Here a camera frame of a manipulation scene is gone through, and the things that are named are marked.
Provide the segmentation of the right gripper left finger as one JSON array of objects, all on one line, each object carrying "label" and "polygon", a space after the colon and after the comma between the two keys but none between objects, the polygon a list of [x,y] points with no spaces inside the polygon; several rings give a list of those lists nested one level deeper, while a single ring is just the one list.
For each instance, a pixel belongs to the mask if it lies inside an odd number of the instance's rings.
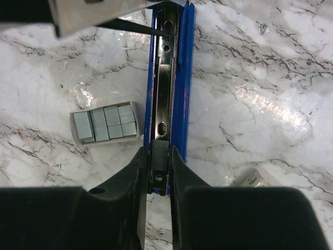
[{"label": "right gripper left finger", "polygon": [[1,189],[1,249],[143,249],[147,155],[80,186]]}]

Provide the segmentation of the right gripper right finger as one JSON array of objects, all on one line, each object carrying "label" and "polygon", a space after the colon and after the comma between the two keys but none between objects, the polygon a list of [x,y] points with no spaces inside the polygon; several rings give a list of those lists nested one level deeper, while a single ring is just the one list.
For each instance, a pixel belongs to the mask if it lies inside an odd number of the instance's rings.
[{"label": "right gripper right finger", "polygon": [[212,187],[169,151],[174,249],[328,249],[309,200],[290,187]]}]

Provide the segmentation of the white staple box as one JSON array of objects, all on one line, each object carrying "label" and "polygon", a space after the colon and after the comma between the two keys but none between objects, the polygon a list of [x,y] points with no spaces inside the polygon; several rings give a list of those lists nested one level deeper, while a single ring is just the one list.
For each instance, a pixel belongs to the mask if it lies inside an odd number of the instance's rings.
[{"label": "white staple box", "polygon": [[281,183],[263,168],[249,168],[241,172],[229,187],[258,188],[281,186]]}]

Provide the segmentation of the grey staple tray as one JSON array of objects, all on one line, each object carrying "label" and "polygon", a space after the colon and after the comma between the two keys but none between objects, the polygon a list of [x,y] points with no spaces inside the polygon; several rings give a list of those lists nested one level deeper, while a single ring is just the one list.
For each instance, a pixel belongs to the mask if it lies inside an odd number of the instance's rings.
[{"label": "grey staple tray", "polygon": [[136,141],[141,128],[135,102],[122,102],[71,112],[70,129],[76,146]]}]

